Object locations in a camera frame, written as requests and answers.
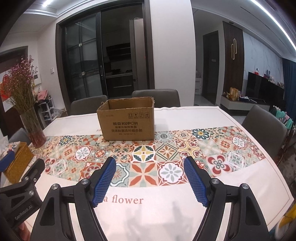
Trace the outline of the black television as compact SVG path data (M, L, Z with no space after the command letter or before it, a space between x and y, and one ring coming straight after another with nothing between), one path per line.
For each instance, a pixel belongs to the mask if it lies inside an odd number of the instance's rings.
M256 101L265 102L277 107L285 107L285 90L270 82L268 79L248 72L247 87L245 95Z

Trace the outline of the glass flower vase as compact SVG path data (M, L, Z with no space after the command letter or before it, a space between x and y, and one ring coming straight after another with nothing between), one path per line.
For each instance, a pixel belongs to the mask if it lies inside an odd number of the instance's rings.
M21 114L20 117L33 146L36 149L43 146L47 139L41 128L34 107L28 109Z

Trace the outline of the white shoe rack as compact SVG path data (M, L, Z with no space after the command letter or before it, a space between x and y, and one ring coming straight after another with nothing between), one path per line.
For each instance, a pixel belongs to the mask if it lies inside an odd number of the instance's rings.
M36 95L35 110L42 129L46 128L55 119L62 116L62 109L55 107L52 97L47 90L41 90Z

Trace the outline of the black glass sliding door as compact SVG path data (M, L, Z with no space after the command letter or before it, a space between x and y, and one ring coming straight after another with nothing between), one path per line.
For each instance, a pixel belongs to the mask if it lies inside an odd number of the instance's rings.
M153 89L149 1L109 1L56 24L56 61L65 108L105 95Z

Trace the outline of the white tv cabinet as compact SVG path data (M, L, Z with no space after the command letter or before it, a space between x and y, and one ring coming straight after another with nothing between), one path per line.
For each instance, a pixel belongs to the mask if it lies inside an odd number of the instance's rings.
M270 108L270 105L267 105L267 104L257 104L254 102L249 103L249 102L243 102L243 101L232 101L232 100L227 99L224 96L221 96L220 104L228 110L240 110L240 111L250 111L250 109L255 105L258 105L267 111L269 111L269 108Z

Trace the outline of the grey dining chair left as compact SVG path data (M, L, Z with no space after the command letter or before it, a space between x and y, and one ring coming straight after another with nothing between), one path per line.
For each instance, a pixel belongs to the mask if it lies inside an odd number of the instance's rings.
M70 106L70 114L82 115L96 113L97 109L101 106L101 104L106 101L108 101L106 95L88 97L73 101Z

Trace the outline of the grey dining chair right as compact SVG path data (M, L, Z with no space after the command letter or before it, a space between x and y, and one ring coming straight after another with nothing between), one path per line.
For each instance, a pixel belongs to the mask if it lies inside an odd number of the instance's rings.
M275 161L287 135L286 126L272 113L258 105L251 108L242 126Z

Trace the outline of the yellow woven tissue box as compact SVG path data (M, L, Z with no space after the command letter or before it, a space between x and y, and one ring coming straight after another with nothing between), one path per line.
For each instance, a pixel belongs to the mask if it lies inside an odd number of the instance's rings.
M25 169L33 159L34 154L29 149L26 142L20 142L15 158L8 168L4 171L4 175L11 184L18 183Z

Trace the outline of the patterned tile tablecloth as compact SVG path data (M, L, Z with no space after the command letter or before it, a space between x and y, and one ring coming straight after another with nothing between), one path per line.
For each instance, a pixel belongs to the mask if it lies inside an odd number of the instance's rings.
M45 161L37 182L51 185L89 178L108 157L116 173L95 213L108 240L192 240L205 213L189 185L183 161L193 157L226 185L247 183L272 229L293 202L280 170L259 142L218 107L157 108L152 141L106 141L96 114L58 118L32 153Z

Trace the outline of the dried flower bouquet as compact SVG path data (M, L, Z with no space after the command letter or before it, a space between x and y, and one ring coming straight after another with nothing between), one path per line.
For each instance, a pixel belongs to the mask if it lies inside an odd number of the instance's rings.
M1 97L5 97L20 115L35 104L34 76L38 70L33 61L32 56L22 58L8 70L1 83Z

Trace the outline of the brown cardboard box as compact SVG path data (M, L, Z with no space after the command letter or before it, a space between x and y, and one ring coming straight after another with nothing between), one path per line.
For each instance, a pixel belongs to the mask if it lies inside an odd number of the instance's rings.
M154 139L154 99L109 99L97 109L102 135L107 141Z

